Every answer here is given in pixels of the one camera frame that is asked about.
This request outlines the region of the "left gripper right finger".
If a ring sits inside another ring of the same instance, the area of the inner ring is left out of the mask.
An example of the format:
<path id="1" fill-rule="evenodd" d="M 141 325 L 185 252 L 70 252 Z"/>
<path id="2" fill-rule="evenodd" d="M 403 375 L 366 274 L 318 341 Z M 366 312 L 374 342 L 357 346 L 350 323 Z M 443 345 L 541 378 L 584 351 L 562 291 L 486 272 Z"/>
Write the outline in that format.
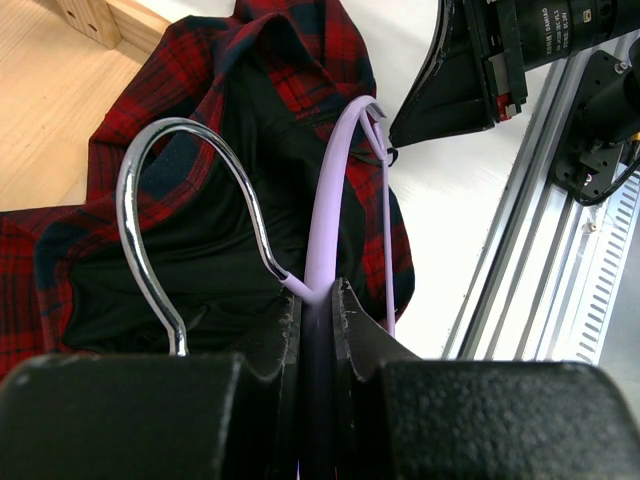
<path id="1" fill-rule="evenodd" d="M 341 479 L 635 479 L 620 390 L 578 362 L 423 360 L 331 294 Z"/>

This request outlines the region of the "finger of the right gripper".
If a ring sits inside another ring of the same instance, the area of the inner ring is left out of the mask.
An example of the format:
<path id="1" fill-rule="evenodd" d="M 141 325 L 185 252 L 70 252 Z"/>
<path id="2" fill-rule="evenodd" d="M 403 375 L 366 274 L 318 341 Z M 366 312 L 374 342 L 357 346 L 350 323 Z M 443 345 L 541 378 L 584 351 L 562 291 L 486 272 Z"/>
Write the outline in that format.
<path id="1" fill-rule="evenodd" d="M 389 133 L 395 148 L 495 126 L 475 1 L 440 1 L 429 51 Z"/>

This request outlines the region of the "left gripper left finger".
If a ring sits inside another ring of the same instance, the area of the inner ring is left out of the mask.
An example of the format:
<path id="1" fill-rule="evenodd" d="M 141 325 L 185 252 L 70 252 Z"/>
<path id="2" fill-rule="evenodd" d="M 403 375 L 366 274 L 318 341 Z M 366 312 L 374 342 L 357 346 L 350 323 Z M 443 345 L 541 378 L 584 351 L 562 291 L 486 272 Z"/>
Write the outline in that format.
<path id="1" fill-rule="evenodd" d="M 5 479 L 293 479 L 301 301 L 217 354 L 42 355 L 1 384 Z"/>

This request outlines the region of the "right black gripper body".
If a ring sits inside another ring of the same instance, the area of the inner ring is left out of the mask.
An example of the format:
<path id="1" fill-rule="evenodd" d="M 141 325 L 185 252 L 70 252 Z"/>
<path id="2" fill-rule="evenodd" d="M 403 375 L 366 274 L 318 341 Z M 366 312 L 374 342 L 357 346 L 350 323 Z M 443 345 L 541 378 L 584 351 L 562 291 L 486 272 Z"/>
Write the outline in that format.
<path id="1" fill-rule="evenodd" d="M 637 1 L 465 1 L 492 123 L 519 114 L 525 73 L 639 29 Z"/>

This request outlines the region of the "lilac plastic hanger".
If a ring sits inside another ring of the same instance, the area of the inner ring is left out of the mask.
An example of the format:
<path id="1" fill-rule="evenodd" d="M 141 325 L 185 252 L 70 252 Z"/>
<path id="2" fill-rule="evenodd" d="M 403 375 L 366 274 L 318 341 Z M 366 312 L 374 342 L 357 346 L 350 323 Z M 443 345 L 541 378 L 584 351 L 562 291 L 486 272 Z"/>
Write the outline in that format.
<path id="1" fill-rule="evenodd" d="M 382 173 L 383 272 L 386 296 L 386 330 L 396 328 L 391 239 L 389 166 L 380 120 L 384 113 L 368 95 L 352 100 L 342 111 L 324 153 L 314 198 L 306 264 L 297 278 L 277 261 L 268 237 L 258 196 L 231 147 L 210 128 L 186 118 L 157 120 L 141 130 L 126 150 L 116 184 L 115 209 L 121 245 L 129 269 L 168 337 L 174 356 L 189 353 L 184 320 L 169 300 L 148 259 L 139 226 L 137 196 L 141 169 L 153 144 L 161 137 L 183 131 L 211 145 L 237 181 L 250 214 L 257 249 L 266 269 L 307 308 L 302 317 L 303 417 L 300 422 L 298 474 L 302 479 L 336 476 L 333 410 L 333 333 L 330 325 L 330 293 L 336 277 L 337 246 L 343 187 L 353 134 L 362 128 Z"/>

